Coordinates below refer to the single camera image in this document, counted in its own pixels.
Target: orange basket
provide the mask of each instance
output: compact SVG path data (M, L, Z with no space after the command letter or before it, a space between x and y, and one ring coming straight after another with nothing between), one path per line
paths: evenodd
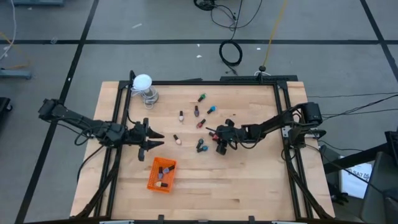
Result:
M159 179L158 178L159 168L161 167L163 169L166 169L171 166L174 166L174 169L172 169L167 174L163 174L163 178ZM177 161L175 160L155 157L154 163L152 165L152 170L150 171L147 189L162 193L170 193L173 187L174 172L176 166L177 166ZM156 182L158 181L167 184L167 187L156 186Z

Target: yellow cable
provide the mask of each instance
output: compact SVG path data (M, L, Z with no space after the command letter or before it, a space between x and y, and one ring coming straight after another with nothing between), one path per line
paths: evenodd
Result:
M266 59L264 60L264 63L262 64L262 66L264 66L264 67L266 66L266 63L268 61L268 53L269 53L269 49L271 48L272 38L274 38L274 34L275 34L276 30L278 29L278 25L279 25L280 20L282 19L283 14L284 14L286 5L287 5L287 0L284 0L284 4L282 6L282 9L280 9L280 12L279 12L278 20L276 20L274 28L272 29L272 32L271 32L271 36L269 37L267 53L266 53Z
M17 69L17 68L26 68L26 67L29 67L29 66L30 66L30 60L29 60L28 56L27 56L17 45L12 44L12 42L8 39L8 37L7 37L5 34L3 34L2 32L0 32L0 35L1 35L1 37L2 37L4 40L6 40L6 41L8 42L8 44L10 44L9 47L15 47L15 49L16 49L21 55L23 55L24 58L27 60L27 64L15 65L15 66L8 67L8 68L4 68L4 69L10 70L10 69Z

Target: black floor stripe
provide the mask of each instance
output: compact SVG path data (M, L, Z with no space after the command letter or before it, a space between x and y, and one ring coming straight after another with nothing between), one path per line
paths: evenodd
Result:
M149 44L220 44L224 39L185 39L185 40L86 40L84 44L114 44L114 45L149 45ZM238 44L268 44L269 40L234 40ZM80 44L80 40L58 40L58 44ZM398 44L398 40L389 40L391 44ZM15 44L50 45L51 40L16 40ZM375 45L379 40L273 40L272 44L305 44L305 45Z
M387 42L384 40L383 35L380 32L379 27L377 26L376 20L374 20L374 17L372 15L372 12L366 2L366 0L361 0L361 4L363 9L365 10L366 16L369 19L369 22L372 25L373 31L376 34L377 39L380 41L381 48L383 49L384 55L387 58L388 64L391 67L391 70L396 77L396 80L398 81L398 67L396 64L396 61L394 60L393 56L391 55L390 49L387 46Z
M99 0L94 0L93 5L91 6L91 10L90 10L90 13L88 15L85 28L83 29L83 33L81 35L81 38L80 38L79 45L77 47L75 56L74 56L74 58L72 60L72 64L70 66L70 69L69 69L69 72L68 72L68 76L67 76L67 78L65 80L65 84L64 84L64 86L62 88L62 91L61 91L60 99L62 101L65 101L65 99L67 97L68 90L69 90L69 87L70 87L70 83L72 82L72 78L73 78L73 75L75 73L76 66L78 64L78 61L79 61L79 58L80 58L80 55L81 55L81 50L83 49L84 42L85 42L85 40L87 38L87 34L88 34L89 29L90 29L90 25L93 22L93 18L94 18L94 14L95 14L95 11L96 11L96 8L97 8L97 5L98 5L98 1ZM32 201L32 198L33 198L37 183L38 183L39 178L40 178L40 174L41 174L43 166L44 166L45 159L46 159L47 154L48 154L49 149L50 149L51 141L52 141L52 138L54 136L54 132L55 132L56 126L57 126L57 124L52 122L50 127L49 127L49 130L47 131L47 135L45 137L45 140L44 140L44 143L43 143L43 146L42 146L42 150L41 150L41 152L39 154L39 158L37 159L37 162L36 162L36 165L35 165L35 169L33 171L32 177L30 178L29 185L28 185L28 187L26 189L26 192L25 192L25 195L24 195L24 199L23 199L23 201L21 203L21 207L19 208L15 223L23 223L24 220L25 220L27 211L29 209L29 205L30 205L30 203Z

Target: wooden table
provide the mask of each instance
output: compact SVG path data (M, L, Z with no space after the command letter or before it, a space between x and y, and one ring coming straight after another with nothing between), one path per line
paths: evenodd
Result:
M94 119L111 120L117 86L118 82L102 84ZM302 82L288 82L288 86L292 106L307 101ZM206 118L204 126L210 128L224 124L227 118L237 127L272 118L277 114L273 87L180 85L156 86L156 89L160 98L154 109L145 109L142 99L135 96L129 114L133 121L148 117L151 128L165 135L165 144L146 152L144 162L138 161L138 146L123 147L112 219L156 220L160 214L165 215L166 220L247 220L249 215L254 215L256 220L295 219L286 165L280 157L280 131L268 134L254 149L228 148L226 155L221 156L215 151L216 143L208 130L195 127L203 118ZM207 98L197 103L204 92ZM195 105L199 106L199 118L193 114ZM213 105L217 110L207 114ZM185 115L183 123L178 120L180 110ZM181 146L176 145L173 134L182 140ZM205 140L209 151L196 152L200 138ZM308 139L307 144L317 146L312 139ZM97 140L91 140L85 156L98 146ZM71 215L80 212L98 189L104 152L84 166ZM301 152L309 190L334 216L319 152L309 147ZM146 189L154 157L177 160L170 194ZM305 216L302 194L297 189L302 216ZM107 200L108 192L104 194L104 202Z

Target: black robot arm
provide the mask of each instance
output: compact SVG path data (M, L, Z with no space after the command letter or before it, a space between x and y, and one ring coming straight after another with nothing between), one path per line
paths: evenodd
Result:
M118 147L122 145L139 145L138 159L144 160L144 151L163 144L162 141L146 140L164 138L163 135L151 130L148 118L143 123L135 122L132 129L118 123L92 120L63 106L58 100L44 100L39 109L39 118L44 121L63 121L81 130L79 136L94 136L101 145Z
M298 122L294 121L295 115L300 118ZM256 144L263 140L267 134L280 128L285 130L284 135L291 146L301 148L305 147L304 136L309 132L314 132L310 129L316 128L321 123L322 116L318 104L309 102L289 108L262 124L245 124L239 129L234 127L233 121L227 119L226 125L218 126L211 135L217 136L218 147L216 151L221 155L225 155L227 145L236 150L238 143ZM317 133L319 133L318 137L325 134L324 131L317 131Z

